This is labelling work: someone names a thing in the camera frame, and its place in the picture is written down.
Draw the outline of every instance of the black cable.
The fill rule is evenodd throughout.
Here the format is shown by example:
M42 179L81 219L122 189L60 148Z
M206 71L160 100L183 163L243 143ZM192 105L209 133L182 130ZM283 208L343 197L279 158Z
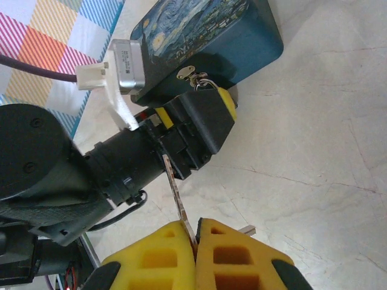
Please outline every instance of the black cable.
M49 71L48 69L38 68L37 66L29 65L21 62L17 59L13 59L8 56L0 54L0 64L6 65L20 71L25 71L30 74L34 74L40 77L48 77L53 80L63 80L64 82L77 82L77 76L75 74L62 74L61 72Z
M148 200L148 194L146 193L145 190L140 190L139 193L142 193L142 195L145 195L145 198L141 202L133 205L132 207L129 207L127 210L123 211L122 213L118 214L117 216L112 217L111 219L109 219L105 222L101 222L99 224L93 225L89 229L89 231L99 231L102 228L106 228L106 227L114 224L115 222L120 221L125 216L132 213L133 211L138 210L140 207L142 207L145 204L145 202Z

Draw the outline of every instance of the van gogh painting print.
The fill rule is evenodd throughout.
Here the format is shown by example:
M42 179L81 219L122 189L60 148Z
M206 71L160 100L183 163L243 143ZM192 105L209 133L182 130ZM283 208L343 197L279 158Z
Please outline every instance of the van gogh painting print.
M248 0L158 1L131 35L141 42L148 81L170 73L239 19L248 6Z

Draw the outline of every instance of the blue tin box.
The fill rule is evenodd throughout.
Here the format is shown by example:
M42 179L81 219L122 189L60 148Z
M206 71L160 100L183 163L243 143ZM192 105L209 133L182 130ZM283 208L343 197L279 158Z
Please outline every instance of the blue tin box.
M230 88L276 60L284 44L267 0L159 0L134 28L146 84L132 101L158 107L190 89L193 65Z

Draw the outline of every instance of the metal key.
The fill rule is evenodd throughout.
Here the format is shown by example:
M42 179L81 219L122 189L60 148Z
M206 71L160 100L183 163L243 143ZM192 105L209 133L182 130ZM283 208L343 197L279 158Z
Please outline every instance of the metal key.
M176 77L179 80L189 81L191 87L195 88L197 85L199 85L202 79L208 78L208 74L205 72L196 72L195 70L196 68L193 65L186 66L185 68L179 70Z
M196 236L194 234L194 230L192 229L191 225L189 224L188 217L186 210L184 209L183 202L181 201L180 194L179 194L179 189L176 184L175 176L172 170L172 164L171 161L169 160L168 156L166 154L163 155L164 159L164 164L165 164L165 169L167 172L168 180L169 180L169 185L171 186L172 193L174 195L176 207L177 207L177 212L180 218L180 221L184 227L184 230L186 231L191 247L193 250L193 255L196 258L197 251L198 251L198 242L196 240Z

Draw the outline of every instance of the black cylindrical joint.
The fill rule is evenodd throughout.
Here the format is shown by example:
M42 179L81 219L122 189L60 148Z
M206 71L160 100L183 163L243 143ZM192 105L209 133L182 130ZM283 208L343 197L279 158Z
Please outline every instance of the black cylindrical joint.
M0 106L0 201L87 192L86 163L53 114Z
M85 155L101 191L117 205L132 201L138 191L164 171L150 138L141 128L121 130Z

